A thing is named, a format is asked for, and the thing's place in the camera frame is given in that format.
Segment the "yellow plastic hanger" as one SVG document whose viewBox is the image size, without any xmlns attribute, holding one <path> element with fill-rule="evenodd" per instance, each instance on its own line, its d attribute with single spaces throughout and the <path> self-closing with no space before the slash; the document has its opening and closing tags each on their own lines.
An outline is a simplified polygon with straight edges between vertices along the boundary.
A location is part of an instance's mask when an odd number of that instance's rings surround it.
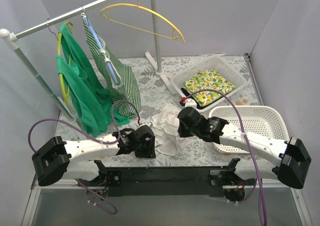
<svg viewBox="0 0 320 226">
<path fill-rule="evenodd" d="M 150 0 L 150 6 L 144 5 L 141 0 L 137 0 L 136 3 L 113 3 L 102 8 L 98 16 L 107 21 L 160 38 L 186 42 L 177 25 L 157 11 L 156 0 Z"/>
</svg>

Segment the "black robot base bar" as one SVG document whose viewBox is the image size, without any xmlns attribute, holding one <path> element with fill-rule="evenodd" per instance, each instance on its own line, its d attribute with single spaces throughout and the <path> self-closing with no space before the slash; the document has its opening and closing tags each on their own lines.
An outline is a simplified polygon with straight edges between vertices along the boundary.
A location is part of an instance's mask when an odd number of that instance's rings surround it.
<svg viewBox="0 0 320 226">
<path fill-rule="evenodd" d="M 234 166 L 106 167 L 110 197 L 223 197 L 223 187 L 243 185 Z"/>
</svg>

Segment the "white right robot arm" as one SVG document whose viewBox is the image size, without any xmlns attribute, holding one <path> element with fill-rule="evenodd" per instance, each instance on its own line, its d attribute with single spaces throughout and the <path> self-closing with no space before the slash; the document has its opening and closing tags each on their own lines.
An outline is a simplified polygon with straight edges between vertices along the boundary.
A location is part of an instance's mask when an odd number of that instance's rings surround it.
<svg viewBox="0 0 320 226">
<path fill-rule="evenodd" d="M 192 107 L 182 109 L 177 118 L 181 138 L 196 136 L 205 142 L 232 146 L 262 158 L 249 161 L 232 159 L 226 170 L 230 184 L 262 178 L 279 180 L 294 189 L 304 187 L 312 159 L 301 139 L 291 137 L 283 140 L 244 132 L 226 119 L 217 116 L 205 118 Z"/>
</svg>

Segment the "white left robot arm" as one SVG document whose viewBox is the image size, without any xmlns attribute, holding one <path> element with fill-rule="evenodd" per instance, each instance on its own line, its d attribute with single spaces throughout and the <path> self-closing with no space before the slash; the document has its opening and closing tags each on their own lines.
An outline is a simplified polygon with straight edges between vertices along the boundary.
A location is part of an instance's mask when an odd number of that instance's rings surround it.
<svg viewBox="0 0 320 226">
<path fill-rule="evenodd" d="M 101 186 L 106 182 L 102 157 L 134 153 L 137 158 L 154 159 L 155 135 L 147 125 L 125 128 L 100 138 L 80 141 L 52 137 L 31 157 L 39 186 L 61 179 L 80 179 Z"/>
</svg>

